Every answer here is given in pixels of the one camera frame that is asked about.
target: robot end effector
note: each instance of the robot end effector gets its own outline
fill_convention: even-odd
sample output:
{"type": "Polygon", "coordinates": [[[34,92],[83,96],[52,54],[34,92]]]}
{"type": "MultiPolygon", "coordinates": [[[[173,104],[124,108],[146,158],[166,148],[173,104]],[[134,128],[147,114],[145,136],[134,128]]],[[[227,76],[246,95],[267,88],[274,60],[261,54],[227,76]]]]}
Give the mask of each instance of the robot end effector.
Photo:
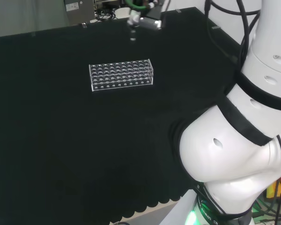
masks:
{"type": "Polygon", "coordinates": [[[161,29],[164,0],[134,0],[133,2],[132,0],[126,0],[126,4],[131,9],[127,21],[131,29],[131,40],[136,40],[135,28],[138,26],[152,30],[161,29]]]}

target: white wall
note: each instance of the white wall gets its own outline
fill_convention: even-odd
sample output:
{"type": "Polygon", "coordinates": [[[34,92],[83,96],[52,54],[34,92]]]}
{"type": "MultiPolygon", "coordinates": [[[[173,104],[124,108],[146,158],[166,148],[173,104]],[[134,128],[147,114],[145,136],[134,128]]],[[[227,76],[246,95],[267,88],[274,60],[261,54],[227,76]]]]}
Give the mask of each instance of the white wall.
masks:
{"type": "MultiPolygon", "coordinates": [[[[204,2],[205,0],[171,0],[169,10],[174,10],[176,8],[197,7],[199,10],[204,12],[204,2]]],[[[236,0],[214,0],[214,2],[223,8],[239,11],[236,0]]],[[[261,0],[243,0],[243,3],[246,11],[261,9],[261,0]]],[[[209,18],[213,22],[220,26],[238,43],[241,43],[244,36],[244,27],[240,16],[223,13],[214,7],[211,8],[209,15],[209,18]]],[[[253,18],[253,15],[248,16],[249,23],[253,18]]]]}

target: black fabric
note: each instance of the black fabric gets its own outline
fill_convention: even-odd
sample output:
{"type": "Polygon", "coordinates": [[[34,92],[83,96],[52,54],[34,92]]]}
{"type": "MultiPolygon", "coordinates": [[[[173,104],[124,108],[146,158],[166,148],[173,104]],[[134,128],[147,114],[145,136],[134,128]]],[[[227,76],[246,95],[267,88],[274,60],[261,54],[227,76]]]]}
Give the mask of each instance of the black fabric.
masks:
{"type": "Polygon", "coordinates": [[[277,97],[253,84],[243,73],[236,72],[236,82],[254,100],[270,108],[281,110],[281,97],[277,97]]]}
{"type": "Polygon", "coordinates": [[[187,191],[170,127],[213,105],[234,66],[204,15],[181,11],[135,43],[125,19],[0,38],[0,225],[107,225],[187,191]],[[89,64],[148,58],[153,86],[91,92],[89,64]]]}
{"type": "Polygon", "coordinates": [[[271,141],[271,138],[254,127],[225,95],[218,97],[217,106],[229,124],[250,142],[264,146],[271,141]]]}

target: yellow object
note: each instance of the yellow object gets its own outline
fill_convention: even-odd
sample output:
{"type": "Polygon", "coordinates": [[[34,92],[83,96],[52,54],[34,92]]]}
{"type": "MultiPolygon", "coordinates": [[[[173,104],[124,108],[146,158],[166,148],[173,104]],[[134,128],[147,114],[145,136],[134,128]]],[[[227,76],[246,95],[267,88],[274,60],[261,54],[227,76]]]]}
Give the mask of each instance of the yellow object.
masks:
{"type": "MultiPolygon", "coordinates": [[[[276,188],[276,182],[273,183],[271,186],[269,186],[269,187],[266,189],[266,197],[267,197],[267,198],[271,199],[271,198],[274,197],[275,188],[276,188]]],[[[278,185],[277,197],[280,197],[280,194],[281,194],[281,183],[279,183],[279,185],[278,185]]]]}

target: label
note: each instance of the label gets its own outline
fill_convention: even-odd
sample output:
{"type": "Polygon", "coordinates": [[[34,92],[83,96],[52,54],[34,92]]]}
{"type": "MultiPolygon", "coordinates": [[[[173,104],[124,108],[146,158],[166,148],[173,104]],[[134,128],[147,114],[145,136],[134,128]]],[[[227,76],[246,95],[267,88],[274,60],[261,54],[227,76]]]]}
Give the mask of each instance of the label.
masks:
{"type": "Polygon", "coordinates": [[[67,9],[67,12],[75,10],[75,9],[79,9],[78,2],[75,2],[75,3],[72,3],[72,4],[67,4],[66,9],[67,9]]]}

